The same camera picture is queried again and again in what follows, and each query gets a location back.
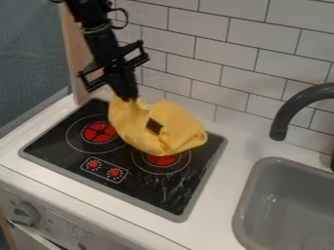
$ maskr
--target black stovetop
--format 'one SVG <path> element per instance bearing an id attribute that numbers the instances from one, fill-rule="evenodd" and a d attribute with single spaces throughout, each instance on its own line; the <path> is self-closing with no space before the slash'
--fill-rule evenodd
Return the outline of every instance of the black stovetop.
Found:
<path id="1" fill-rule="evenodd" d="M 99 100 L 81 106 L 24 147 L 21 156 L 111 195 L 119 191 L 118 198 L 179 221 L 173 215 L 190 212 L 226 140 L 209 133 L 204 146 L 169 157 L 147 155 L 106 125 L 107 108 Z"/>

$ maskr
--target yellow cloth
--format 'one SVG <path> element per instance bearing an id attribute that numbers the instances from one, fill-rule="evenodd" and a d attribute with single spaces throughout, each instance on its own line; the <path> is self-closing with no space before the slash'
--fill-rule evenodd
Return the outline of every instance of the yellow cloth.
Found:
<path id="1" fill-rule="evenodd" d="M 112 94 L 108 119 L 126 143 L 155 156 L 172 155 L 207 141 L 203 125 L 168 101 L 146 109 L 141 99 L 124 102 Z M 146 127 L 150 119 L 162 125 L 158 135 Z"/>

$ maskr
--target metal sink basin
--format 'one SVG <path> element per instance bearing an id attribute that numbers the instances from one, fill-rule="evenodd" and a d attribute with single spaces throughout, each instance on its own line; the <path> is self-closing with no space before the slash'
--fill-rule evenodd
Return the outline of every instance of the metal sink basin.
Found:
<path id="1" fill-rule="evenodd" d="M 232 228 L 247 250 L 334 250 L 334 174 L 283 158 L 258 161 Z"/>

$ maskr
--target oven knob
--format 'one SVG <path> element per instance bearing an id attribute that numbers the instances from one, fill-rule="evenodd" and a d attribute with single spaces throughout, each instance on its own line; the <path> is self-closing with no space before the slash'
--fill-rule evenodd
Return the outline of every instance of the oven knob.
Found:
<path id="1" fill-rule="evenodd" d="M 118 177 L 120 175 L 120 170 L 118 168 L 112 168 L 109 170 L 109 174 L 112 177 Z"/>
<path id="2" fill-rule="evenodd" d="M 90 168 L 98 168 L 100 166 L 100 163 L 98 161 L 91 161 L 89 163 Z"/>
<path id="3" fill-rule="evenodd" d="M 86 166 L 91 170 L 96 170 L 101 167 L 101 162 L 98 160 L 90 160 Z"/>
<path id="4" fill-rule="evenodd" d="M 13 223 L 31 227 L 38 224 L 41 215 L 33 205 L 23 201 L 8 216 L 8 219 Z"/>

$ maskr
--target faucet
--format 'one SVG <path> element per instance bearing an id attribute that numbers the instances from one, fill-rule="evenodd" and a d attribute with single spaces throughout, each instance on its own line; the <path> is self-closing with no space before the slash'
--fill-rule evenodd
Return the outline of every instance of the faucet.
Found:
<path id="1" fill-rule="evenodd" d="M 271 125 L 270 137 L 283 141 L 291 119 L 303 107 L 324 99 L 334 99 L 334 83 L 323 83 L 303 90 L 289 99 L 276 114 Z"/>

